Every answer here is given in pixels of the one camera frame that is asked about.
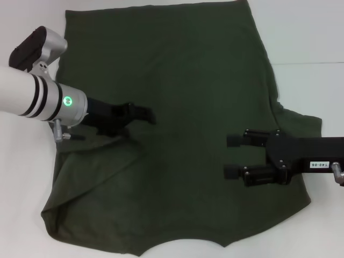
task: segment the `green led light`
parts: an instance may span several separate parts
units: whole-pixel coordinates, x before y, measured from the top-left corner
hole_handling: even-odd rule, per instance
[[[72,103],[73,103],[73,100],[71,99],[71,97],[66,96],[66,97],[64,97],[64,99],[63,99],[63,103],[64,103],[64,105],[66,105],[66,106],[71,106]]]

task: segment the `robot end effector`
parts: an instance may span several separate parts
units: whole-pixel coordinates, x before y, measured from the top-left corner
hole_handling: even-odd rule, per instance
[[[37,28],[12,52],[10,67],[0,67],[0,110],[53,123],[56,142],[84,139],[63,133],[62,126],[84,124],[115,137],[125,133],[125,126],[133,120],[156,123],[150,108],[104,103],[53,81],[48,66],[66,50],[64,38],[43,26]]]
[[[250,145],[266,149],[265,166],[224,166],[225,179],[239,179],[245,186],[269,183],[287,185],[295,174],[333,173],[344,187],[344,138],[295,138],[281,130],[272,132],[246,129],[243,136],[229,135],[228,147]]]

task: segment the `dark green cloth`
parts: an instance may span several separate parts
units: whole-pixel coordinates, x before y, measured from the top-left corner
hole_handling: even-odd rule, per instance
[[[130,140],[96,136],[58,147],[42,212],[55,239],[141,255],[175,239],[227,246],[310,203],[301,176],[245,188],[224,164],[264,164],[263,148],[227,148],[227,134],[280,128],[319,137],[321,120],[277,102],[272,67],[247,1],[67,11],[58,81],[113,104],[154,110]]]

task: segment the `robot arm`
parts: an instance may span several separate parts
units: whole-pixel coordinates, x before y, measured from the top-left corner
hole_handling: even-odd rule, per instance
[[[150,108],[104,103],[53,81],[48,66],[66,50],[64,38],[43,26],[37,28],[12,52],[10,67],[0,67],[0,110],[54,123],[56,142],[83,139],[63,133],[61,126],[84,124],[115,137],[133,120],[156,123]]]

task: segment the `white table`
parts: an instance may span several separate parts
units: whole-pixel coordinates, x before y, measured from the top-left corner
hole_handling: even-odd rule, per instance
[[[11,0],[0,4],[0,65],[35,28],[60,34],[64,10],[94,10],[195,0]],[[321,117],[326,137],[344,136],[344,2],[342,0],[251,0],[259,33],[273,64],[280,101]],[[57,64],[51,66],[55,73]],[[120,257],[51,239],[40,218],[49,196],[55,144],[46,123],[0,113],[0,257]],[[341,257],[344,188],[333,175],[304,175],[312,203],[259,235],[222,248],[201,240],[176,240],[143,257]]]

